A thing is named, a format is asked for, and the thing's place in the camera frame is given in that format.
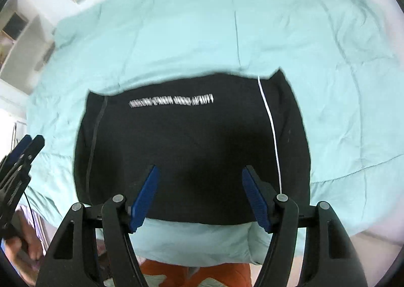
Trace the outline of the person left hand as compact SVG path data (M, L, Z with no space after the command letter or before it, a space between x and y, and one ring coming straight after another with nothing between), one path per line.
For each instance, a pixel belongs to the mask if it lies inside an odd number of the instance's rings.
M22 280L29 286L35 286L43 257L42 244L24 213L18 210L15 214L20 223L21 234L5 241L4 252Z

